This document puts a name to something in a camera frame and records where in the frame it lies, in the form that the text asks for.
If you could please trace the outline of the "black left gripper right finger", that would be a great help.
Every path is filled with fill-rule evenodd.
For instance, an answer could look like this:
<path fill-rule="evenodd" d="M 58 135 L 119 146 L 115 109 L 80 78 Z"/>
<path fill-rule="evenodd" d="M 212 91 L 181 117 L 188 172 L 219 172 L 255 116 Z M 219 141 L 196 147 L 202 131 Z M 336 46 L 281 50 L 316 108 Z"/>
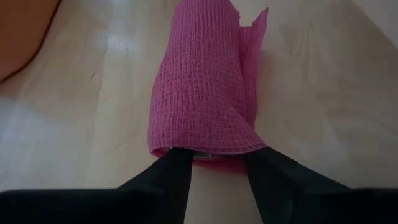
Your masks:
<path fill-rule="evenodd" d="M 244 160 L 263 224 L 398 224 L 398 189 L 353 189 L 270 147 Z"/>

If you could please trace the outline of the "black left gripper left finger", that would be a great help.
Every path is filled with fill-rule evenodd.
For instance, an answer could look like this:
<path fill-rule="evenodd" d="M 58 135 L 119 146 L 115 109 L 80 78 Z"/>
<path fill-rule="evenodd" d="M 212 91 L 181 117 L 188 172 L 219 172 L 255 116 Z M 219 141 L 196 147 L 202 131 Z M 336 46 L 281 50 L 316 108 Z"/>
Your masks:
<path fill-rule="evenodd" d="M 7 190 L 0 224 L 183 224 L 193 151 L 172 148 L 113 189 Z"/>

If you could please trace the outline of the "pink elastic bandage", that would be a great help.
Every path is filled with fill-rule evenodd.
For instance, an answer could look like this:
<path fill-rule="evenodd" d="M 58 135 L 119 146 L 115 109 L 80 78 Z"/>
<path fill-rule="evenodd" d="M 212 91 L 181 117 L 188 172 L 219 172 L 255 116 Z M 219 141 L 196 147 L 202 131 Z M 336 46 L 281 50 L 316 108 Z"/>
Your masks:
<path fill-rule="evenodd" d="M 243 174 L 243 154 L 265 147 L 255 131 L 257 72 L 268 11 L 240 25 L 230 0 L 180 0 L 152 88 L 147 144 L 207 154 L 198 166 Z"/>

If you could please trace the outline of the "orange plastic bin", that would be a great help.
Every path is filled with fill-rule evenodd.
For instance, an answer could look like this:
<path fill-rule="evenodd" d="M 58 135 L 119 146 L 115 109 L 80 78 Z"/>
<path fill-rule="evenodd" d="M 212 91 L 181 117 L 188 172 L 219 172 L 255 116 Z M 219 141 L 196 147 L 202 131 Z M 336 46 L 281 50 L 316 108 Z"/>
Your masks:
<path fill-rule="evenodd" d="M 0 0 L 0 81 L 37 55 L 61 0 Z"/>

